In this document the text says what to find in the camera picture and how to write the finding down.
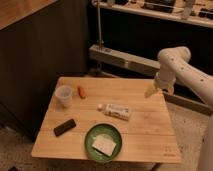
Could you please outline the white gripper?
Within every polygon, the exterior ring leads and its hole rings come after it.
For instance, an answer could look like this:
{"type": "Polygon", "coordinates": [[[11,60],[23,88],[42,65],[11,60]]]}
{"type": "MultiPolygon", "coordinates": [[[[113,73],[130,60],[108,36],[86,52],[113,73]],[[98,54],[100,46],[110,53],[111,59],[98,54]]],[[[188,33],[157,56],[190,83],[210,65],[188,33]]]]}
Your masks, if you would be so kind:
{"type": "Polygon", "coordinates": [[[158,92],[157,88],[167,89],[169,95],[173,95],[174,83],[175,83],[175,77],[173,75],[163,75],[160,72],[157,72],[154,77],[154,84],[151,84],[148,86],[145,92],[145,97],[149,98],[153,94],[157,93],[158,92]]]}

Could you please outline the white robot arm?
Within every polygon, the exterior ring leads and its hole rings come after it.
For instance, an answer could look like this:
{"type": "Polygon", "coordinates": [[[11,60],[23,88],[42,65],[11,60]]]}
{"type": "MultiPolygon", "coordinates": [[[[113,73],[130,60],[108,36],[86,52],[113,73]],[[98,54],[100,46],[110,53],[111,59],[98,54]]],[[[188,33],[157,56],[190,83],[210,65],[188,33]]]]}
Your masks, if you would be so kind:
{"type": "Polygon", "coordinates": [[[213,75],[189,64],[190,49],[186,46],[165,48],[158,52],[159,70],[145,92],[149,98],[159,90],[174,94],[176,81],[181,82],[196,97],[197,102],[205,104],[211,111],[204,132],[196,171],[213,171],[213,75]]]}

